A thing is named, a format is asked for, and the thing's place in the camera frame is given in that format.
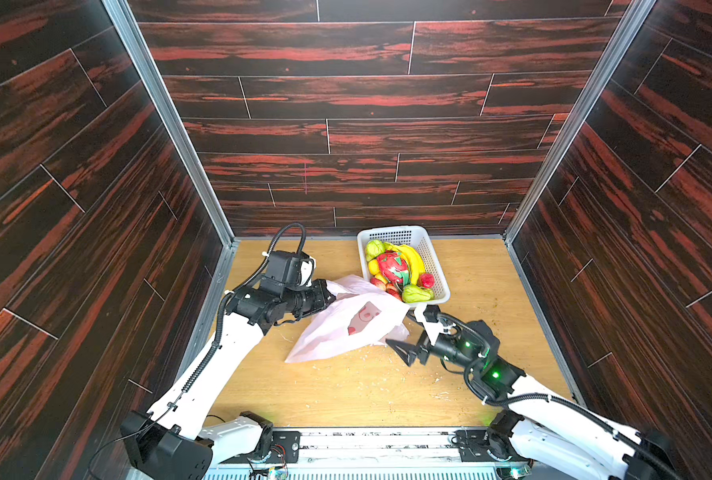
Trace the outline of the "pink plastic bag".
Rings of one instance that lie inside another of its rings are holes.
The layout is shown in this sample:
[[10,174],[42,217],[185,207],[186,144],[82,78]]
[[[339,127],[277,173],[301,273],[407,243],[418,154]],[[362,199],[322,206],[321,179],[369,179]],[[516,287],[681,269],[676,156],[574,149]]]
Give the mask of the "pink plastic bag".
[[409,337],[404,325],[409,305],[403,301],[356,275],[329,280],[327,288],[335,302],[313,317],[287,356],[288,363],[329,359]]

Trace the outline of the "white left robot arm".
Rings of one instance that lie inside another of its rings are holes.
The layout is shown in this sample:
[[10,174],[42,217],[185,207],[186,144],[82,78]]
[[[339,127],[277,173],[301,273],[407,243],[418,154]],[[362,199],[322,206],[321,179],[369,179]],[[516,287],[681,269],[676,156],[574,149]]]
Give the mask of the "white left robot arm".
[[217,327],[174,385],[147,412],[130,412],[121,435],[131,466],[152,479],[201,479],[238,455],[266,452],[269,421],[244,413],[205,426],[217,397],[246,356],[287,314],[302,319],[324,311],[336,297],[323,279],[279,292],[242,287],[219,307]]

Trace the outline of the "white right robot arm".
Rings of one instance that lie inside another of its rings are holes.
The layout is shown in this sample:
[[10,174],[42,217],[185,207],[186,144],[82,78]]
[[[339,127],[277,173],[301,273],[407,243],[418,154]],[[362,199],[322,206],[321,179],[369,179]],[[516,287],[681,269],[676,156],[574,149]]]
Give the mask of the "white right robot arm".
[[416,344],[389,346],[407,365],[436,357],[457,366],[469,391],[498,408],[483,434],[458,444],[507,464],[502,478],[523,479],[534,463],[574,479],[679,478],[667,436],[642,433],[552,391],[500,356],[500,341],[485,322],[440,315],[424,327]]

